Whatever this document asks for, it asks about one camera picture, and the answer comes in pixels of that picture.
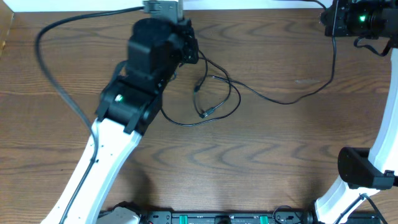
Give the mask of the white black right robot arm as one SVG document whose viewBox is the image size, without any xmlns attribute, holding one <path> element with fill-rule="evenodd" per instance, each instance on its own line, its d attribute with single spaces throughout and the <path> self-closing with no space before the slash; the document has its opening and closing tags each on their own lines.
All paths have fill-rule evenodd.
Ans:
<svg viewBox="0 0 398 224">
<path fill-rule="evenodd" d="M 357 49 L 390 58 L 389 91 L 374 142 L 340 150 L 336 180 L 312 203 L 304 219 L 305 223 L 348 223 L 365 200 L 397 187 L 397 1 L 334 0 L 320 21 L 326 36 L 354 37 Z"/>
</svg>

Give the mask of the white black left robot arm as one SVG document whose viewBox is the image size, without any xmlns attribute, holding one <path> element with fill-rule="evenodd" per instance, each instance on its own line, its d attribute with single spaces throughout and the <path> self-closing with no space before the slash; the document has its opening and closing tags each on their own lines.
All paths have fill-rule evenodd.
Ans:
<svg viewBox="0 0 398 224">
<path fill-rule="evenodd" d="M 96 223 L 118 172 L 160 111 L 178 65 L 197 62 L 190 19 L 146 18 L 134 24 L 127 60 L 101 92 L 83 155 L 43 223 Z"/>
</svg>

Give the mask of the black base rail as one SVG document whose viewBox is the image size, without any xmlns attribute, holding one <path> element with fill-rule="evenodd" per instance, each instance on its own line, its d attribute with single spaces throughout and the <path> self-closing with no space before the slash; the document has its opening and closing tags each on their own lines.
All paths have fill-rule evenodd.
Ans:
<svg viewBox="0 0 398 224">
<path fill-rule="evenodd" d="M 314 214 L 283 205 L 274 211 L 182 212 L 160 208 L 144 210 L 134 203 L 120 203 L 102 211 L 96 224 L 301 224 L 317 223 Z"/>
</svg>

